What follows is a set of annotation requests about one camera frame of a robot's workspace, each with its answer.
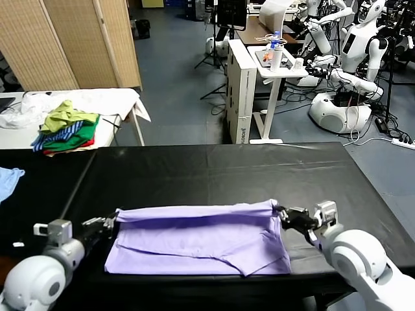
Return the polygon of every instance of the tripod stand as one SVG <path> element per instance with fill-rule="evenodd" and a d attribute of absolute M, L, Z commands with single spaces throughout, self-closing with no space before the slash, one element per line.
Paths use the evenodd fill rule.
<path fill-rule="evenodd" d="M 405 19 L 409 18 L 405 15 L 408 11 L 414 10 L 413 3 L 408 1 L 405 7 L 402 10 L 401 16 L 399 21 L 396 23 L 394 27 L 394 36 L 389 38 L 389 79 L 388 79 L 388 98 L 386 100 L 386 115 L 385 115 L 385 122 L 387 123 L 390 120 L 390 100 L 392 98 L 392 86 L 415 86 L 415 82 L 395 82 L 394 81 L 394 62 L 395 62 L 395 53 L 396 53 L 396 37 L 399 34 L 399 30 L 404 25 L 407 25 L 407 21 Z"/>
<path fill-rule="evenodd" d="M 225 67 L 223 66 L 222 60 L 220 59 L 220 56 L 218 56 L 217 51 L 216 51 L 216 13 L 217 13 L 217 9 L 216 6 L 213 9 L 213 50 L 205 56 L 205 58 L 203 60 L 201 60 L 200 62 L 198 62 L 197 65 L 195 65 L 195 69 L 197 67 L 199 67 L 200 65 L 202 65 L 202 63 L 206 63 L 210 66 L 216 67 L 216 68 L 220 68 L 222 67 L 225 70 Z M 208 63 L 206 60 L 212 57 L 213 59 L 213 63 Z"/>
<path fill-rule="evenodd" d="M 226 34 L 228 33 L 228 31 L 229 31 L 229 40 L 233 40 L 233 39 L 235 39 L 235 29 L 234 29 L 234 27 L 233 27 L 233 21 L 232 21 L 232 26 L 229 28 L 229 29 L 227 29 L 227 28 L 223 28 L 223 27 L 221 27 L 220 28 L 220 30 L 219 30 L 219 32 L 218 32 L 218 38 L 220 38 L 220 41 L 222 41 L 224 38 L 225 38 L 225 36 L 226 36 Z M 222 65 L 222 67 L 223 67 L 223 70 L 224 70 L 224 72 L 225 72 L 225 67 L 223 66 L 223 63 L 222 62 L 220 62 L 220 64 Z M 205 99 L 206 97 L 208 97 L 209 95 L 212 95 L 212 94 L 225 94 L 226 92 L 222 92 L 222 91 L 219 91 L 220 89 L 222 89 L 223 87 L 225 87 L 226 86 L 226 83 L 223 83 L 223 84 L 221 84 L 219 87 L 217 87 L 216 89 L 214 89 L 213 91 L 210 91 L 209 93 L 207 93 L 207 94 L 205 94 L 205 95 L 203 95 L 202 97 L 200 97 L 200 99 L 202 100 L 202 99 Z"/>

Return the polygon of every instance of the power strip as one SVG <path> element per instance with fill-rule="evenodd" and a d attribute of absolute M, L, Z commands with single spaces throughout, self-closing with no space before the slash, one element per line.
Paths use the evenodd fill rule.
<path fill-rule="evenodd" d="M 401 146 L 401 147 L 415 150 L 415 144 L 404 143 L 403 141 L 399 141 L 399 139 L 397 138 L 392 139 L 392 144 L 395 144 L 396 146 Z"/>

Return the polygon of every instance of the white table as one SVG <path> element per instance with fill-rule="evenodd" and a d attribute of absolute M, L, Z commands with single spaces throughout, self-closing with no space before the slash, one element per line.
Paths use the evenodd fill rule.
<path fill-rule="evenodd" d="M 28 94 L 39 94 L 46 92 L 28 92 Z M 15 97 L 16 99 L 12 104 L 21 102 L 24 92 L 18 93 L 0 93 L 0 98 L 6 97 Z M 130 117 L 130 122 L 132 122 L 134 135 L 138 145 L 144 146 L 143 134 L 138 124 L 138 120 L 132 111 L 128 114 Z M 100 121 L 95 130 L 95 143 L 94 147 L 106 147 L 110 146 L 111 142 L 114 139 L 114 133 L 117 133 L 118 128 L 112 125 L 111 123 L 105 121 L 110 121 L 117 126 L 121 124 L 123 120 L 120 117 L 115 115 L 103 115 L 100 118 Z M 39 135 L 39 125 L 42 124 L 31 124 L 29 127 L 12 130 L 0 128 L 0 149 L 31 149 L 31 143 Z"/>
<path fill-rule="evenodd" d="M 257 124 L 259 134 L 261 139 L 251 139 L 250 144 L 281 144 L 283 141 L 281 139 L 270 139 L 270 129 L 272 124 L 272 119 L 274 118 L 275 107 L 278 101 L 279 86 L 281 85 L 282 78 L 303 78 L 308 75 L 308 72 L 304 69 L 290 70 L 287 67 L 280 67 L 276 72 L 272 72 L 268 68 L 262 67 L 259 63 L 259 60 L 255 54 L 257 51 L 265 50 L 265 46 L 258 47 L 248 47 L 248 52 L 254 60 L 258 73 L 262 78 L 267 79 L 269 82 L 272 82 L 272 89 L 270 94 L 270 99 L 268 101 L 268 108 L 265 116 L 265 122 L 262 121 L 260 112 L 254 112 L 254 120 Z M 288 59 L 289 65 L 292 67 L 296 59 L 286 50 L 283 49 L 283 58 Z"/>

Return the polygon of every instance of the table leg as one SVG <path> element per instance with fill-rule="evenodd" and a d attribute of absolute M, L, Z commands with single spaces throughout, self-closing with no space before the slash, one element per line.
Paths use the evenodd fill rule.
<path fill-rule="evenodd" d="M 314 298 L 316 299 L 316 311 L 327 311 L 329 306 L 347 297 L 349 294 L 350 293 L 315 295 Z"/>
<path fill-rule="evenodd" d="M 145 146 L 143 133 L 141 132 L 141 128 L 140 128 L 140 125 L 138 124 L 137 116 L 134 113 L 133 109 L 131 109 L 129 116 L 130 116 L 130 120 L 132 121 L 132 125 L 134 127 L 134 136 L 136 137 L 137 144 L 139 146 Z"/>
<path fill-rule="evenodd" d="M 270 130 L 272 125 L 272 119 L 274 118 L 275 107 L 277 106 L 279 86 L 281 84 L 281 78 L 274 79 L 272 83 L 272 89 L 270 94 L 270 99 L 268 101 L 267 114 L 265 116 L 265 122 L 262 122 L 261 113 L 255 112 L 254 120 L 257 124 L 259 134 L 261 139 L 251 139 L 251 144 L 281 144 L 283 141 L 281 139 L 270 139 Z"/>

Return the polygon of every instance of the water bottle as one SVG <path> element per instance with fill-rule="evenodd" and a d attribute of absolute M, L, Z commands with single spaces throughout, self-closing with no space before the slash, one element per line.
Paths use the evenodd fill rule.
<path fill-rule="evenodd" d="M 264 53 L 264 62 L 270 60 L 272 63 L 272 57 L 274 55 L 275 46 L 279 43 L 279 31 L 275 31 L 275 33 L 271 37 L 271 43 L 267 44 Z"/>
<path fill-rule="evenodd" d="M 271 68 L 270 70 L 272 72 L 277 71 L 279 68 L 279 65 L 281 64 L 281 59 L 283 57 L 283 49 L 284 46 L 281 44 L 279 31 L 275 31 L 274 35 L 271 39 L 271 49 L 274 50 L 274 53 L 272 55 L 272 62 L 271 62 Z"/>

